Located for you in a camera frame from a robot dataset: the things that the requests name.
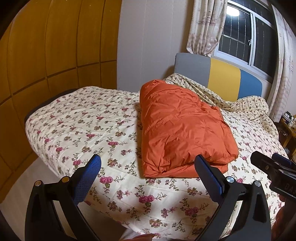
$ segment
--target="orange down jacket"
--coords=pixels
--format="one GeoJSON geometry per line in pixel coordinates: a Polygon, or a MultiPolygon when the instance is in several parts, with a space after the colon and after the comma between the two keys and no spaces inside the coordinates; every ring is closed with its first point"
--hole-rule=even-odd
{"type": "Polygon", "coordinates": [[[189,89],[163,80],[144,84],[142,164],[145,177],[198,177],[196,155],[202,154],[222,173],[238,157],[238,148],[220,109],[202,102],[189,89]]]}

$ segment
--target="window frame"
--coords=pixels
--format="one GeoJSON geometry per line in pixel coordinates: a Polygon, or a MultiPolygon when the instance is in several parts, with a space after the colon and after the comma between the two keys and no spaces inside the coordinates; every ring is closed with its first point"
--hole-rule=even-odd
{"type": "MultiPolygon", "coordinates": [[[[241,60],[241,59],[239,59],[239,58],[237,58],[235,56],[232,56],[230,54],[219,51],[219,43],[218,43],[217,47],[214,50],[213,57],[225,60],[225,61],[230,62],[232,64],[235,64],[235,65],[237,65],[239,67],[243,67],[244,69],[248,70],[249,72],[257,75],[260,79],[268,81],[268,83],[272,84],[273,77],[269,76],[267,73],[265,73],[261,69],[254,66],[255,49],[256,49],[256,18],[261,20],[263,23],[267,24],[269,27],[271,27],[275,31],[276,31],[276,27],[273,26],[268,20],[261,17],[256,12],[252,11],[251,9],[248,9],[247,7],[245,7],[245,6],[243,6],[243,5],[239,4],[239,3],[236,3],[236,2],[231,1],[231,0],[228,0],[227,3],[230,4],[230,6],[232,6],[232,5],[237,6],[237,7],[243,9],[244,11],[246,11],[246,12],[248,12],[250,14],[250,18],[251,18],[250,59],[249,59],[249,62],[245,62],[245,61],[243,61],[243,60],[241,60]]],[[[259,2],[257,2],[257,3],[260,4],[261,6],[263,6],[264,8],[268,9],[266,6],[262,5],[261,3],[259,3],[259,2]]]]}

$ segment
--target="window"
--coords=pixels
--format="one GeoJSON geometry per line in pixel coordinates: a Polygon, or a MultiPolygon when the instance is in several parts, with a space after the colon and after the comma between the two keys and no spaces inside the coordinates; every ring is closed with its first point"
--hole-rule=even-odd
{"type": "Polygon", "coordinates": [[[214,56],[273,82],[278,56],[273,13],[254,0],[228,0],[224,30],[214,56]]]}

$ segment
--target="blue mesh pad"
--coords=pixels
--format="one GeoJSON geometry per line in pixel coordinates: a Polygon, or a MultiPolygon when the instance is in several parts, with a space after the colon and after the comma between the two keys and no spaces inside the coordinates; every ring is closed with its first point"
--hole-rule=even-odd
{"type": "Polygon", "coordinates": [[[292,162],[289,159],[281,156],[280,154],[274,153],[271,158],[272,158],[272,160],[280,163],[282,166],[293,169],[292,162]]]}
{"type": "Polygon", "coordinates": [[[89,192],[94,180],[96,179],[100,169],[101,169],[101,158],[98,155],[93,155],[85,166],[85,171],[83,172],[79,183],[74,189],[74,204],[77,206],[78,203],[83,202],[87,193],[89,192]]]}
{"type": "Polygon", "coordinates": [[[204,184],[212,201],[221,204],[221,202],[223,201],[223,188],[221,187],[220,183],[215,178],[211,169],[205,162],[206,160],[202,158],[200,155],[196,156],[194,160],[195,170],[199,175],[200,179],[202,180],[202,183],[204,184]]]}

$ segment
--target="floral bedsheet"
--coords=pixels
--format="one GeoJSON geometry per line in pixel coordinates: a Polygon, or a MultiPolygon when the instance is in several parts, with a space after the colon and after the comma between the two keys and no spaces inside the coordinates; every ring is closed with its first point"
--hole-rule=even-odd
{"type": "MultiPolygon", "coordinates": [[[[266,175],[251,165],[250,155],[256,150],[268,156],[286,155],[285,151],[259,117],[250,120],[239,112],[221,111],[239,147],[239,157],[225,176],[244,183],[260,180],[274,219],[281,202],[268,188],[266,175]]],[[[143,177],[140,112],[139,93],[90,86],[37,110],[26,122],[26,134],[33,150],[59,177],[71,176],[94,153],[101,156],[101,171],[85,199],[88,205],[138,233],[156,233],[156,239],[194,240],[217,204],[199,178],[143,177]]],[[[231,231],[240,205],[223,235],[231,231]]]]}

